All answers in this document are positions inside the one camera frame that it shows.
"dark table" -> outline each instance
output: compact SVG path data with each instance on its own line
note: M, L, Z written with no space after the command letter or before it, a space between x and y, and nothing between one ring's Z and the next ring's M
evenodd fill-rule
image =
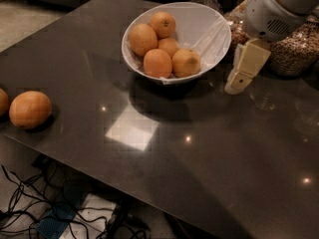
M126 28L155 5L92 0L2 52L11 100L38 90L54 105L42 127L2 119L1 133L220 238L317 238L314 73L260 74L229 96L231 65L221 63L189 84L158 86L121 54Z

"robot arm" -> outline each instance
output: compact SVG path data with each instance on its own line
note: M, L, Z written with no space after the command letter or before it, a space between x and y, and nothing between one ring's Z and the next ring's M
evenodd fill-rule
M247 0L243 30L252 39L237 48L225 91L241 93L270 57L269 43L289 36L318 4L319 0Z

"bowl of oranges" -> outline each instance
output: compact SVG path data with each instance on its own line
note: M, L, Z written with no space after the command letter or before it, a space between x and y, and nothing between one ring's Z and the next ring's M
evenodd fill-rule
M187 83L226 55L230 28L217 11L192 2L154 7L126 30L122 54L130 69L160 85Z

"orange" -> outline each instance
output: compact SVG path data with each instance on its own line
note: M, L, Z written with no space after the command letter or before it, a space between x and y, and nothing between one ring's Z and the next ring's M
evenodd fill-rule
M178 77L188 77L200 71L199 53L192 49L178 50L172 57L172 72Z
M159 39L170 37L176 28L175 19L168 12L152 14L149 24L157 33Z
M148 76L168 78L172 70L171 58L164 50L150 50L144 56L144 69Z
M175 52L179 49L179 44L174 38L163 38L159 40L159 49L166 51L170 57L175 54Z
M51 110L51 101L45 94L29 91L13 100L9 117L13 125L22 129L32 129L45 122Z
M0 117L4 116L9 110L9 97L8 94L0 89Z
M147 51L158 46L158 37L148 24L137 24L129 33L129 43L131 49L142 57Z

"blue object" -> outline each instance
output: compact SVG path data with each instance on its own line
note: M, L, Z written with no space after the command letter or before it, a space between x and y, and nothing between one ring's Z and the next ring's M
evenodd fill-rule
M88 192L73 185L66 187L59 201L54 203L53 208L40 221L36 230L46 239L59 239L76 216L76 210L81 207L87 195Z

